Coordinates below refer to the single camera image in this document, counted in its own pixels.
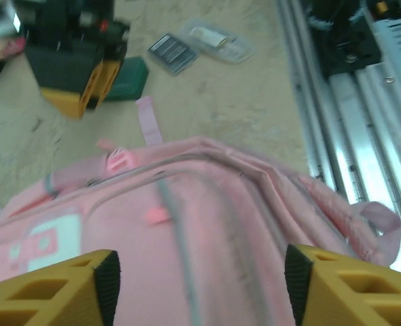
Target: dusty floor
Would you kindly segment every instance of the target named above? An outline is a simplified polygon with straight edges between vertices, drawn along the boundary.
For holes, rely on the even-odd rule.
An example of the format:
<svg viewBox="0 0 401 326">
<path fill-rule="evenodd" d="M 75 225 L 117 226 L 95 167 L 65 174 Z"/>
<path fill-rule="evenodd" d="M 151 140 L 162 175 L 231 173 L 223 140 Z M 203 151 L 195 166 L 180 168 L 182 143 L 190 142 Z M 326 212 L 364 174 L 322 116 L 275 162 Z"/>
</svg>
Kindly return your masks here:
<svg viewBox="0 0 401 326">
<path fill-rule="evenodd" d="M 116 15 L 132 22 L 129 56 L 147 59 L 144 94 L 154 99 L 165 141 L 204 134 L 307 169 L 272 0 L 119 0 Z M 168 75 L 146 50 L 189 17 L 246 36 L 256 54 L 239 65 L 201 56 Z M 40 97 L 25 57 L 11 62 L 0 76 L 0 205 L 54 169 L 98 153 L 100 138 L 144 145 L 134 103 L 104 104 L 81 121 L 67 120 Z"/>
</svg>

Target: plastic packaging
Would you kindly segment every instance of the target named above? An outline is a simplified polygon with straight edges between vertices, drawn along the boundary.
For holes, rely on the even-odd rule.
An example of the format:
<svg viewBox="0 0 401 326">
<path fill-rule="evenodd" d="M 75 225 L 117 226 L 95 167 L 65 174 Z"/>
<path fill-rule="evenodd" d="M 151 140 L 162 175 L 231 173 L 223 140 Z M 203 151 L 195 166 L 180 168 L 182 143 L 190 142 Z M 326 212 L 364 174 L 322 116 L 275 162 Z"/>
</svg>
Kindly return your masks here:
<svg viewBox="0 0 401 326">
<path fill-rule="evenodd" d="M 190 46 L 226 62 L 240 63 L 254 54 L 254 47 L 246 38 L 201 19 L 188 20 L 178 36 Z"/>
</svg>

